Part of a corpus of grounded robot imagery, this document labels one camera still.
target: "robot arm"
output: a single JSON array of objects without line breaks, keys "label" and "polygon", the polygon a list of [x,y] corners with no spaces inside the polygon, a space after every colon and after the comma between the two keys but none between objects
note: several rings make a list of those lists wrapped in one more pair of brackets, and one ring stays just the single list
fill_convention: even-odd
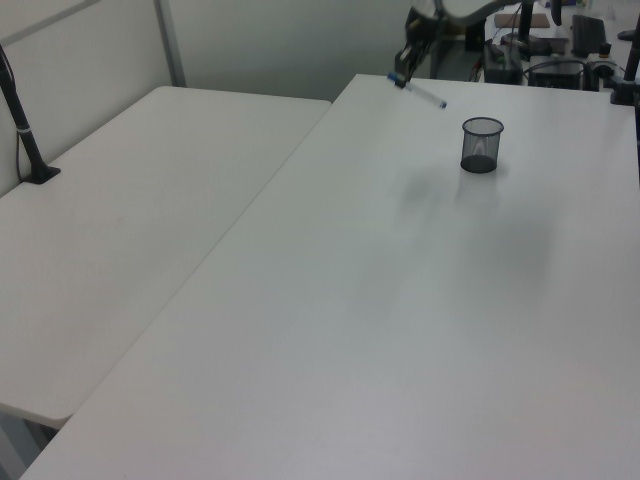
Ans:
[{"label": "robot arm", "polygon": [[396,85],[404,88],[429,53],[445,22],[471,25],[517,0],[412,0],[405,22],[407,43],[395,58]]}]

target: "gray wall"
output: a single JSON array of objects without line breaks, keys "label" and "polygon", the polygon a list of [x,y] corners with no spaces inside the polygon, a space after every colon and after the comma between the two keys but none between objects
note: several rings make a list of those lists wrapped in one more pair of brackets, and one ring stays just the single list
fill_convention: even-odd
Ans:
[{"label": "gray wall", "polygon": [[162,0],[189,87],[333,101],[386,74],[410,0]]},{"label": "gray wall", "polygon": [[[153,0],[100,0],[5,51],[46,162],[170,84]],[[17,185],[14,152],[15,126],[2,99],[0,196]]]}]

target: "black mesh cup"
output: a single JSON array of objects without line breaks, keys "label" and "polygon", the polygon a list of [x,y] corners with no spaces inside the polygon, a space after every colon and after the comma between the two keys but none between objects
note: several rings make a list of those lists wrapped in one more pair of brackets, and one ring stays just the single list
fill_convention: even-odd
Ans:
[{"label": "black mesh cup", "polygon": [[498,166],[502,122],[493,118],[475,117],[462,124],[464,144],[460,166],[471,173],[493,172]]}]

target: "pen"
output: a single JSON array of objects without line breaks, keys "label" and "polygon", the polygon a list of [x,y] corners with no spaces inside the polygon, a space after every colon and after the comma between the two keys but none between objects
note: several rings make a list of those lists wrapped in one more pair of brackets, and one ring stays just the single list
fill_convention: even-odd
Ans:
[{"label": "pen", "polygon": [[[389,75],[387,75],[387,78],[389,80],[391,80],[392,82],[396,82],[396,80],[398,79],[398,76],[395,73],[392,72]],[[431,103],[433,103],[434,105],[437,105],[438,107],[440,107],[443,110],[445,108],[447,108],[447,102],[445,100],[443,100],[442,98],[434,95],[431,92],[428,92],[424,88],[420,88],[417,85],[411,85],[410,83],[407,83],[404,88],[405,88],[405,90],[409,90],[410,92],[413,92],[416,95],[421,96],[425,100],[429,100]]]}]

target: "table surface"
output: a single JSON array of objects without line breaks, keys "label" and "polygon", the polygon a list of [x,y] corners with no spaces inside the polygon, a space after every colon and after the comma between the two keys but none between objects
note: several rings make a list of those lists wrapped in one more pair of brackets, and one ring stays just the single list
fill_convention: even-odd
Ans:
[{"label": "table surface", "polygon": [[640,477],[633,110],[415,82],[351,82],[24,480]]},{"label": "table surface", "polygon": [[0,199],[0,409],[61,426],[328,105],[163,87]]},{"label": "table surface", "polygon": [[[505,7],[504,10],[498,13],[514,13],[517,9],[518,5],[513,5]],[[611,43],[611,56],[609,60],[615,61],[622,68],[626,67],[629,50],[631,49],[631,42],[618,40],[617,35],[623,30],[635,29],[638,21],[638,15],[640,15],[640,5],[635,0],[596,0],[596,6],[593,9],[563,7],[562,25],[560,26],[553,23],[553,20],[551,19],[551,10],[540,6],[538,3],[534,4],[534,13],[545,13],[549,18],[550,28],[532,28],[531,35],[540,38],[569,39],[565,55],[571,57],[573,57],[571,54],[573,43],[571,24],[573,15],[587,15],[602,19],[605,26],[607,41]],[[503,28],[500,29],[500,32],[497,35],[495,35],[496,30],[498,29],[495,26],[494,17],[492,15],[487,19],[487,23],[485,24],[485,37],[487,39],[495,37],[494,43],[499,44],[502,36],[511,31],[510,28]],[[616,74],[622,75],[622,72],[617,71]],[[640,70],[638,70],[636,80],[640,81]]]}]

